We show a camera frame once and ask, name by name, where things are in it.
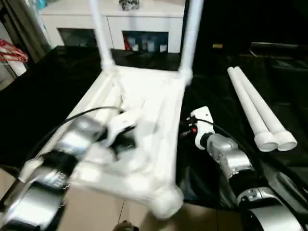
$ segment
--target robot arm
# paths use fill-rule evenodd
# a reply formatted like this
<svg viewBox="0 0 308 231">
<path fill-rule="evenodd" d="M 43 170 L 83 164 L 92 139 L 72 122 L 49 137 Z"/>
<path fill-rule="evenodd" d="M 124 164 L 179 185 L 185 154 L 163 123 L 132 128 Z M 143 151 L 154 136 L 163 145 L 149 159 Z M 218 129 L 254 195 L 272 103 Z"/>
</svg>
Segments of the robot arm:
<svg viewBox="0 0 308 231">
<path fill-rule="evenodd" d="M 251 219 L 254 223 L 257 221 L 263 231 L 302 231 L 290 210 L 263 181 L 259 181 L 252 163 L 239 150 L 237 143 L 214 132 L 208 107 L 194 110 L 191 117 L 196 121 L 196 146 L 206 150 L 220 166 L 236 197 L 237 206 L 250 213 L 246 219 Z"/>
<path fill-rule="evenodd" d="M 135 120 L 131 113 L 115 116 L 107 126 L 88 116 L 75 119 L 54 148 L 43 155 L 42 164 L 10 193 L 0 230 L 56 230 L 74 168 L 96 141 L 112 147 L 115 154 L 125 145 L 133 146 L 134 139 L 124 137 L 123 132 L 132 129 Z"/>
</svg>

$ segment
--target shelf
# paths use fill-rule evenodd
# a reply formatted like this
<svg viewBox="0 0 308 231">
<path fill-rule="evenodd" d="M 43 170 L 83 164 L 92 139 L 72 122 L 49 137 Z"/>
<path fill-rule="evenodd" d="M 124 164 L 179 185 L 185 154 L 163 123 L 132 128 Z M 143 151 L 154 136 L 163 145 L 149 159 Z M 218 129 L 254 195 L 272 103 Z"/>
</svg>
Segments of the shelf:
<svg viewBox="0 0 308 231">
<path fill-rule="evenodd" d="M 140 0 L 140 8 L 122 11 L 118 0 L 100 0 L 103 16 L 183 17 L 185 0 Z M 87 0 L 58 0 L 40 11 L 41 15 L 90 15 Z"/>
</svg>

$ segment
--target black tablecloth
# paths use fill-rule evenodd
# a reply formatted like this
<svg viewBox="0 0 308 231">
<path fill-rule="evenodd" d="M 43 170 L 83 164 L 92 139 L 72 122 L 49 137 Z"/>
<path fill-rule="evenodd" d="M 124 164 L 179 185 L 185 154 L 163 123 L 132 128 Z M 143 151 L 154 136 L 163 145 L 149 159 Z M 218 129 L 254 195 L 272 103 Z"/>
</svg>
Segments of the black tablecloth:
<svg viewBox="0 0 308 231">
<path fill-rule="evenodd" d="M 112 51 L 117 65 L 177 70 L 178 54 Z M 227 57 L 211 54 L 205 72 L 195 75 L 186 89 L 181 118 L 201 106 L 208 106 L 214 122 L 229 131 L 245 148 L 260 175 L 262 166 L 284 172 L 296 185 L 308 189 L 308 65 L 303 61 L 255 57 Z M 287 152 L 261 153 L 227 74 L 228 66 L 240 65 L 254 86 L 290 130 L 298 146 Z M 0 92 L 1 167 L 17 174 L 40 138 L 63 121 L 100 72 L 96 49 L 57 47 L 34 68 Z M 189 139 L 178 145 L 177 182 L 187 167 L 215 191 L 217 166 Z"/>
</svg>

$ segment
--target white pvc pipe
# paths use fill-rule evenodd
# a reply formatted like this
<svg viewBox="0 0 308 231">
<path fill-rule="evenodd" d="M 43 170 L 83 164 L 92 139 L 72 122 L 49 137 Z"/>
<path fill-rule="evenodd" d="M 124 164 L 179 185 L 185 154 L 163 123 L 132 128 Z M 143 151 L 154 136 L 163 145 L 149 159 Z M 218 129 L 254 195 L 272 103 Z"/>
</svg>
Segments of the white pvc pipe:
<svg viewBox="0 0 308 231">
<path fill-rule="evenodd" d="M 102 70 L 110 70 L 115 67 L 114 60 L 111 56 L 109 48 L 107 46 L 107 42 L 104 37 L 104 29 L 101 20 L 101 15 L 99 11 L 99 5 L 97 0 L 89 0 L 90 9 L 92 13 L 92 18 L 95 25 L 95 37 L 97 40 L 97 46 L 99 48 L 100 56 L 101 56 L 101 67 Z"/>
<path fill-rule="evenodd" d="M 241 80 L 237 77 L 237 74 L 232 67 L 228 68 L 228 74 L 246 114 L 250 127 L 255 134 L 255 142 L 258 149 L 262 152 L 273 151 L 278 147 L 275 137 L 268 131 L 253 102 L 249 98 L 248 93 L 244 89 Z"/>
<path fill-rule="evenodd" d="M 190 83 L 193 77 L 193 57 L 198 38 L 203 2 L 204 0 L 191 0 L 188 10 L 188 19 L 185 28 L 183 51 L 179 68 L 181 76 L 185 78 L 187 84 Z"/>
<path fill-rule="evenodd" d="M 234 71 L 240 78 L 244 88 L 265 122 L 267 128 L 275 136 L 276 142 L 278 143 L 278 150 L 288 151 L 295 148 L 297 146 L 297 141 L 294 136 L 283 127 L 279 119 L 260 96 L 259 92 L 255 89 L 252 83 L 248 80 L 244 72 L 238 66 L 234 69 Z"/>
</svg>

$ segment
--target pipe end cap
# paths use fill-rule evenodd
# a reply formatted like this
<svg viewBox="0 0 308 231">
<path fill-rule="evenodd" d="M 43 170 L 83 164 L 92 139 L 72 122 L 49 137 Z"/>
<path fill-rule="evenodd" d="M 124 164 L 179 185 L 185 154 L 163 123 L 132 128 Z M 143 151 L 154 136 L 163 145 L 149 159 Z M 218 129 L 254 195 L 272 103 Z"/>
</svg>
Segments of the pipe end cap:
<svg viewBox="0 0 308 231">
<path fill-rule="evenodd" d="M 263 131 L 255 135 L 255 143 L 262 152 L 271 152 L 278 148 L 274 135 L 269 131 Z"/>
<path fill-rule="evenodd" d="M 278 150 L 281 152 L 289 151 L 297 146 L 297 141 L 287 130 L 274 133 L 276 141 L 278 143 Z"/>
</svg>

